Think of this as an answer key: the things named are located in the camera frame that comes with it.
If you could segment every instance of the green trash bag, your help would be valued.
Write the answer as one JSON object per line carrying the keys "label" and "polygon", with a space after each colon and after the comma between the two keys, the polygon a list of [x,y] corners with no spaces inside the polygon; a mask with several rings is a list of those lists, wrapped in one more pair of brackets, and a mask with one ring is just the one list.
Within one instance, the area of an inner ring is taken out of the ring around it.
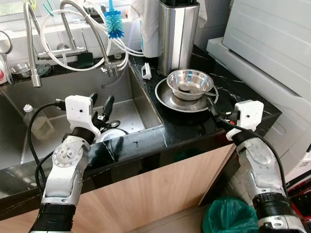
{"label": "green trash bag", "polygon": [[215,200],[203,218],[204,233],[257,233],[256,211],[243,201],[223,197]]}

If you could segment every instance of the metal plate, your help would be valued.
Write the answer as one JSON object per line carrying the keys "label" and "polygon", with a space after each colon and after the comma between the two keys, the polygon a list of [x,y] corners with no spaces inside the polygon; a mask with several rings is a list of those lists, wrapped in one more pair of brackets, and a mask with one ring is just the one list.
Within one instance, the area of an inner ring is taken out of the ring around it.
{"label": "metal plate", "polygon": [[[157,99],[166,107],[183,112],[183,113],[198,113],[208,109],[207,95],[203,95],[198,100],[182,100],[176,97],[173,90],[167,85],[166,79],[161,80],[155,87],[155,95]],[[218,96],[214,97],[214,103],[217,102]]]}
{"label": "metal plate", "polygon": [[126,132],[120,129],[111,129],[103,132],[99,139],[96,140],[96,143],[104,142],[113,138],[125,136]]}

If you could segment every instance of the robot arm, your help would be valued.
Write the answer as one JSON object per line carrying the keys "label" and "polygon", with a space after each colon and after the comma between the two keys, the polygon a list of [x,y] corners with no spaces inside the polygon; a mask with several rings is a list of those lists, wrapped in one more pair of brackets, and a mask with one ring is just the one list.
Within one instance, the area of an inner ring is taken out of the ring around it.
{"label": "robot arm", "polygon": [[[275,155],[268,145],[251,133],[235,128],[229,130],[215,104],[209,101],[209,105],[215,123],[227,129],[227,139],[237,146],[246,191],[257,212],[259,232],[306,233],[287,201]],[[262,111],[263,103],[247,100],[236,103],[235,112],[227,113],[224,118],[234,116],[237,126],[255,131],[261,122]]]}
{"label": "robot arm", "polygon": [[[55,149],[38,217],[31,233],[70,233],[78,204],[83,172],[88,163],[90,145],[100,136],[94,126],[93,99],[69,96],[65,99],[67,119],[72,133]],[[109,99],[112,106],[113,97]]]}
{"label": "robot arm", "polygon": [[[106,111],[104,109],[103,116],[95,114],[97,120],[103,122],[109,118],[112,103],[109,105]],[[71,232],[90,144],[100,135],[101,123],[92,119],[92,98],[69,96],[65,99],[65,106],[67,119],[73,131],[52,155],[53,167],[31,233]],[[279,167],[271,149],[251,133],[232,129],[230,124],[229,130],[228,123],[224,124],[211,100],[209,111],[215,123],[228,131],[227,139],[233,140],[237,145],[239,162],[245,173],[246,191],[259,219],[259,231],[306,233],[300,219],[296,217],[287,201]],[[235,112],[227,113],[224,118],[233,116],[237,126],[255,131],[261,122],[262,111],[261,102],[248,100],[237,103]]]}

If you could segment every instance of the stainless steel bowl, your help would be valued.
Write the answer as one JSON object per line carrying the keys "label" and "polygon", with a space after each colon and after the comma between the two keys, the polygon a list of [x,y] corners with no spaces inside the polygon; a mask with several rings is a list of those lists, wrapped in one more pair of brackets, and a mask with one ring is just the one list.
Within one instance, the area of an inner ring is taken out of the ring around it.
{"label": "stainless steel bowl", "polygon": [[167,84],[174,95],[182,100],[197,100],[214,86],[213,79],[199,70],[180,69],[173,71],[167,77]]}
{"label": "stainless steel bowl", "polygon": [[[218,101],[218,90],[213,87],[216,96],[212,97],[214,103]],[[183,113],[198,113],[208,109],[207,95],[198,100],[182,100],[173,94],[173,90],[167,85],[166,79],[161,80],[155,87],[155,96],[164,106]]]}
{"label": "stainless steel bowl", "polygon": [[30,66],[28,62],[18,63],[10,69],[11,74],[14,74],[20,79],[29,78],[31,75]]}

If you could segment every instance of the stainless steel canister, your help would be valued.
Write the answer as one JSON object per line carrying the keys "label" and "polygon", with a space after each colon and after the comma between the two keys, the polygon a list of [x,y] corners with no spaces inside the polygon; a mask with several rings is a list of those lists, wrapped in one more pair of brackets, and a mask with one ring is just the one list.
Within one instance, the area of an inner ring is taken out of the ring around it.
{"label": "stainless steel canister", "polygon": [[159,1],[159,69],[164,76],[187,69],[200,4],[171,7]]}

